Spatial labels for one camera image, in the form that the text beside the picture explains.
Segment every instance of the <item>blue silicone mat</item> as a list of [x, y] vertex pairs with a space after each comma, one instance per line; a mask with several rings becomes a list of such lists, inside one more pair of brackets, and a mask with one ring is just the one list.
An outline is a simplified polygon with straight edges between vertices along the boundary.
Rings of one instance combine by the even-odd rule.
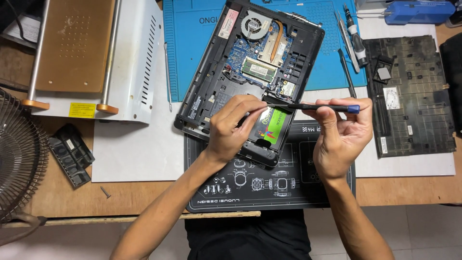
[[[334, 10], [340, 11], [344, 21], [343, 3], [351, 13], [356, 13], [353, 0], [251, 0], [252, 3], [271, 10], [296, 12], [315, 23], [322, 23], [326, 35], [316, 58], [305, 90], [322, 90], [348, 87], [337, 50], [345, 44], [337, 26]], [[168, 70], [172, 102], [181, 102], [201, 61], [202, 54], [221, 14], [225, 0], [164, 0], [164, 35], [167, 42]], [[364, 68], [354, 72], [350, 58], [346, 55], [348, 69], [355, 87], [366, 86]]]

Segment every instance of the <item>ventilation slot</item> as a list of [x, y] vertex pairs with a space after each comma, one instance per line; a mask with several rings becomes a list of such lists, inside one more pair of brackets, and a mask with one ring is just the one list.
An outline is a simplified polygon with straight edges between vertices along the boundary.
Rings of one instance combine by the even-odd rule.
[[150, 72], [151, 72], [151, 64], [152, 64], [152, 50], [154, 49], [153, 46], [155, 46], [154, 44], [154, 35], [155, 35], [155, 32], [156, 32], [156, 19], [154, 18], [154, 16], [151, 15], [151, 23], [149, 24], [149, 37], [148, 37], [148, 40], [149, 42], [147, 43], [148, 47], [147, 47], [147, 52], [146, 52], [146, 66], [145, 66], [145, 75], [144, 75], [144, 78], [145, 80], [143, 81], [143, 94], [142, 94], [142, 98], [143, 100], [141, 101], [143, 104], [147, 105], [147, 103], [144, 101], [144, 100], [147, 100], [147, 96], [148, 96], [148, 93], [147, 91], [149, 90], [149, 79], [151, 77], [150, 75]]

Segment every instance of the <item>white metal machine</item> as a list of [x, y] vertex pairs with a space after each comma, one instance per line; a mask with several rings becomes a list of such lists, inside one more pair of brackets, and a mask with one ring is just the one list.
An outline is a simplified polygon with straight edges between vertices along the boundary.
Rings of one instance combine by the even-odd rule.
[[[157, 3], [113, 0], [101, 7], [99, 1], [81, 0], [67, 3], [76, 6], [66, 9], [63, 2], [68, 1], [46, 0], [30, 89], [22, 104], [35, 115], [149, 124], [155, 60], [163, 44]], [[57, 14], [59, 8], [68, 13]], [[101, 13], [108, 8], [105, 23]]]

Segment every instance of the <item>left hand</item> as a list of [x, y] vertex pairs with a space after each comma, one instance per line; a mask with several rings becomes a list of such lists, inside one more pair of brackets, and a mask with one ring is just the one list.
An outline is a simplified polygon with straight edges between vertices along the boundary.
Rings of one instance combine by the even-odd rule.
[[[223, 166], [229, 162], [249, 138], [258, 117], [267, 104], [254, 95], [236, 95], [210, 119], [210, 141], [204, 150], [206, 158]], [[249, 112], [240, 127], [239, 121]]]

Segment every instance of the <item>tile floor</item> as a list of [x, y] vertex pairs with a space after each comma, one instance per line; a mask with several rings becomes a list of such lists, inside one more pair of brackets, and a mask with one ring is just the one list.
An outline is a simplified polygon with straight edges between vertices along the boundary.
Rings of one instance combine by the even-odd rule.
[[[396, 260], [461, 260], [462, 208], [441, 205], [364, 207]], [[330, 209], [305, 210], [313, 260], [349, 260]], [[106, 260], [127, 223], [51, 226], [0, 248], [0, 260]], [[21, 229], [0, 229], [0, 239]], [[185, 260], [184, 221], [176, 223], [151, 259]]]

